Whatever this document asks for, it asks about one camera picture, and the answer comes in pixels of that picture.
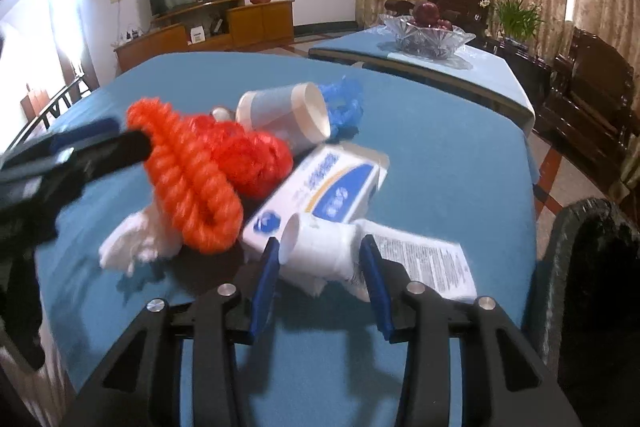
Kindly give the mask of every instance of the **red apple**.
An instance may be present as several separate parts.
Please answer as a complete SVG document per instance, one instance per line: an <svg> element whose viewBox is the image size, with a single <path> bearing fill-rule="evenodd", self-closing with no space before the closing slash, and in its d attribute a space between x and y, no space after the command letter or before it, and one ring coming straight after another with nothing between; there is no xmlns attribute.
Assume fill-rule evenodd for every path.
<svg viewBox="0 0 640 427"><path fill-rule="evenodd" d="M447 21L446 19L438 20L438 26L441 27L443 30L449 30L450 32L453 31L453 24L451 24L451 22Z"/></svg>
<svg viewBox="0 0 640 427"><path fill-rule="evenodd" d="M414 19L418 26L436 25L440 18L440 10L433 2L423 2L414 8Z"/></svg>

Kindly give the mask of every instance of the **blue gripper pad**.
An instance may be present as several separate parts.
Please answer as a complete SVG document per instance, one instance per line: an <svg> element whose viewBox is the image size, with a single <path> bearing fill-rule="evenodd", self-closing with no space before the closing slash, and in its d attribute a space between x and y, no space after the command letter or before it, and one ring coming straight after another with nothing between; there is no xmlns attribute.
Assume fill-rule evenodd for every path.
<svg viewBox="0 0 640 427"><path fill-rule="evenodd" d="M104 135L105 138L117 136L120 133L120 124L115 118L103 118L92 123L75 127L66 131L54 134L49 153L55 154L66 147L73 146L74 143Z"/></svg>
<svg viewBox="0 0 640 427"><path fill-rule="evenodd" d="M360 243L360 268L364 273L364 280L367 283L369 299L373 314L376 316L376 324L385 340L391 338L394 325L391 320L391 297L385 285L381 270L382 256L378 250L378 245L372 235L366 235Z"/></svg>
<svg viewBox="0 0 640 427"><path fill-rule="evenodd" d="M251 324L249 333L253 338L257 337L264 325L267 323L271 301L273 301L273 291L278 280L280 261L278 261L278 250L280 244L275 237L271 237L264 248L262 256L267 256L262 269L262 275L256 286L254 299L251 306Z"/></svg>

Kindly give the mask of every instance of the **red mesh bag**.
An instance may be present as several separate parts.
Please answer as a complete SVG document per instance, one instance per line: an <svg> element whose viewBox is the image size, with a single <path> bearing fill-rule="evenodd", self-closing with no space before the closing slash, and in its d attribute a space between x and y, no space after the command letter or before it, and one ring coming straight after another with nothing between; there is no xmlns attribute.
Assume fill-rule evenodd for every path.
<svg viewBox="0 0 640 427"><path fill-rule="evenodd" d="M239 123L217 122L209 115L186 121L239 194L263 200L293 168L287 144L269 133L247 132Z"/></svg>

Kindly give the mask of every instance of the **glass fruit bowl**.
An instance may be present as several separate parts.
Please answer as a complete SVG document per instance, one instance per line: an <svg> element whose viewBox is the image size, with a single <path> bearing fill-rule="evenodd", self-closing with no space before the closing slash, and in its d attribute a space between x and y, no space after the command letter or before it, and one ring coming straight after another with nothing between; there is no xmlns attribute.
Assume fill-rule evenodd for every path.
<svg viewBox="0 0 640 427"><path fill-rule="evenodd" d="M453 26L451 30L439 28L421 28L413 23L413 17L381 16L384 25L396 35L396 42L402 51L412 55L445 60L452 57L456 50L476 38L473 33Z"/></svg>

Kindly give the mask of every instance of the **blue plastic bag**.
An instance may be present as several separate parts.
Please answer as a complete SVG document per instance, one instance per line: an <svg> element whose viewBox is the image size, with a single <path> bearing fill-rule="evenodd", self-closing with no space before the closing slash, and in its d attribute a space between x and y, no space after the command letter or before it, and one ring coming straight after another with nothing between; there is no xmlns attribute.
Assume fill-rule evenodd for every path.
<svg viewBox="0 0 640 427"><path fill-rule="evenodd" d="M362 119L362 85L344 76L340 82L318 86L331 124L331 138L343 129L357 128Z"/></svg>

